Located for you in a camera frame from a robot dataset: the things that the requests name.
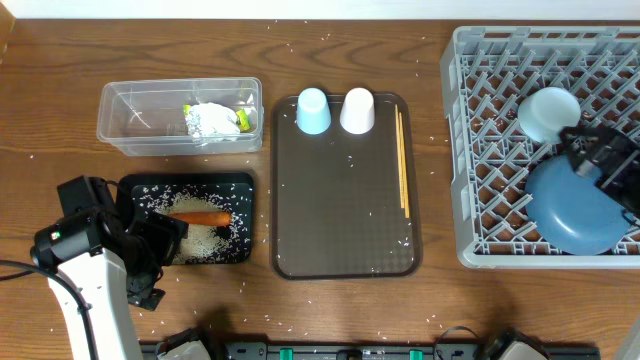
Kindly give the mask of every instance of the plastic bin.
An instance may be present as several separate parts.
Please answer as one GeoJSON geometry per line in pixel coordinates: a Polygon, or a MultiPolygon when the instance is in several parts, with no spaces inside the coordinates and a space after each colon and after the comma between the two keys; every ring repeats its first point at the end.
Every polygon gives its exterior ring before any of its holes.
{"type": "Polygon", "coordinates": [[[597,256],[548,243],[526,215],[529,172],[557,155],[520,130],[518,105],[535,91],[569,90],[581,126],[640,141],[640,28],[460,27],[440,61],[451,131],[451,198],[458,258],[468,267],[640,268],[640,229],[597,256]]]}
{"type": "Polygon", "coordinates": [[[113,82],[102,91],[97,135],[127,156],[251,152],[262,147],[263,113],[262,84],[256,78],[113,82]],[[189,136],[183,106],[207,102],[245,109],[251,129],[189,136]]]}

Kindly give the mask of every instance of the white cup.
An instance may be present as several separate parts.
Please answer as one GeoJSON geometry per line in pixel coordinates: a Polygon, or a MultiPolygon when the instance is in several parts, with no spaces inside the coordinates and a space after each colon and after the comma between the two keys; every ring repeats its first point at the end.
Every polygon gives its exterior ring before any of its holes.
{"type": "Polygon", "coordinates": [[[351,89],[344,99],[340,112],[340,125],[352,134],[364,134],[375,121],[373,95],[367,89],[351,89]]]}
{"type": "Polygon", "coordinates": [[[580,121],[580,104],[565,89],[548,87],[524,99],[518,108],[520,128],[533,141],[560,143],[560,131],[580,121]]]}

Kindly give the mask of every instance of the white wall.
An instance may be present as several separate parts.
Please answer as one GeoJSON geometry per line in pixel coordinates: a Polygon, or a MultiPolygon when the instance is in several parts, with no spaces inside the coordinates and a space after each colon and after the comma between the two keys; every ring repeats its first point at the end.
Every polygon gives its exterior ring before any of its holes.
{"type": "Polygon", "coordinates": [[[640,0],[0,0],[17,18],[640,20],[640,0]]]}

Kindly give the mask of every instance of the plastic crate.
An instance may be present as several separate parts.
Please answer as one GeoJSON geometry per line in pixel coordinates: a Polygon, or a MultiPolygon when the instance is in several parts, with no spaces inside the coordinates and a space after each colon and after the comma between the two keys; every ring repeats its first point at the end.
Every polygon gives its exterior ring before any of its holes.
{"type": "Polygon", "coordinates": [[[597,256],[564,253],[530,221],[530,171],[558,154],[519,129],[518,104],[548,86],[571,91],[584,126],[640,141],[640,28],[460,27],[440,62],[451,130],[458,258],[467,267],[640,268],[640,229],[597,256]]]}

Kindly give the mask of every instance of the light blue cup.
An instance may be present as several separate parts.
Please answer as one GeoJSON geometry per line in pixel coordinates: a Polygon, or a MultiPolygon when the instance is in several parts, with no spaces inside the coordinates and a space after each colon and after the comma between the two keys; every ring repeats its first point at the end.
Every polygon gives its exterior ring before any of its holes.
{"type": "Polygon", "coordinates": [[[616,246],[630,227],[622,205],[594,185],[600,171],[593,173],[590,178],[577,175],[561,155],[538,165],[525,186],[533,196],[527,214],[538,233],[570,254],[601,254],[616,246]]]}
{"type": "Polygon", "coordinates": [[[329,104],[324,93],[316,88],[305,89],[298,97],[297,124],[310,135],[325,132],[331,125],[329,104]]]}

